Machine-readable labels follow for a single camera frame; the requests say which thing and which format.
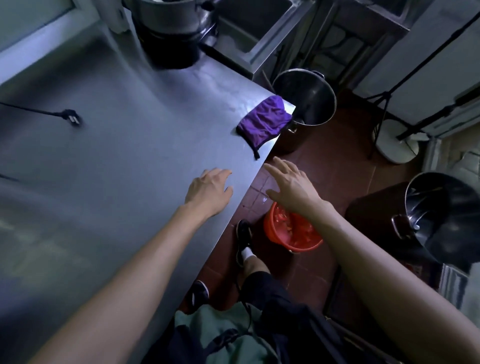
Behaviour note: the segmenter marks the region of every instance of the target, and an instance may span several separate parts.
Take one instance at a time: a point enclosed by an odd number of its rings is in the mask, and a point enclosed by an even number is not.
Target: white round base
[[[407,130],[406,126],[392,119],[385,120],[380,128],[376,144],[377,150],[392,163],[410,162],[419,153],[419,144],[416,140],[407,138],[400,142],[396,138],[405,130]],[[372,140],[375,140],[375,132],[372,133]]]

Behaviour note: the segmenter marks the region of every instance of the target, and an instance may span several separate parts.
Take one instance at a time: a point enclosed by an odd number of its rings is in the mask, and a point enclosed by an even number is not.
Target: red bucket
[[[268,239],[294,253],[313,250],[323,243],[322,237],[307,219],[285,211],[276,202],[265,215],[264,230]]]

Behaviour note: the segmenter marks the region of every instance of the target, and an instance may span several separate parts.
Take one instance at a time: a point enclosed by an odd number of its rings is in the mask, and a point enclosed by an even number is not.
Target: metal table
[[[0,109],[0,173],[19,180],[0,180],[0,361],[25,362],[167,222],[194,177],[205,168],[230,168],[231,202],[181,257],[130,359],[139,362],[275,143],[266,143],[255,161],[235,133],[270,95],[208,57],[185,70],[155,70],[131,34],[103,31],[5,100],[75,109],[84,127]]]

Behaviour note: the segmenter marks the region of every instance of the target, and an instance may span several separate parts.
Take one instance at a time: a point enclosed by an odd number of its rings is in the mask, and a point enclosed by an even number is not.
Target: person's left hand
[[[225,182],[231,174],[232,171],[220,168],[204,170],[202,175],[190,184],[185,204],[205,214],[205,218],[220,213],[233,195],[232,186],[225,189]]]

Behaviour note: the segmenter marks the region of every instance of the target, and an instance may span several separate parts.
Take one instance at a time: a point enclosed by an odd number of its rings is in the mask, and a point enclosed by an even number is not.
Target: black shoe
[[[208,288],[205,283],[201,280],[196,280],[190,288],[190,296],[188,298],[189,309],[195,312],[201,305],[208,303],[209,297]]]
[[[237,234],[237,264],[240,268],[243,268],[243,258],[241,252],[245,248],[252,248],[252,224],[247,220],[240,220],[235,227]]]

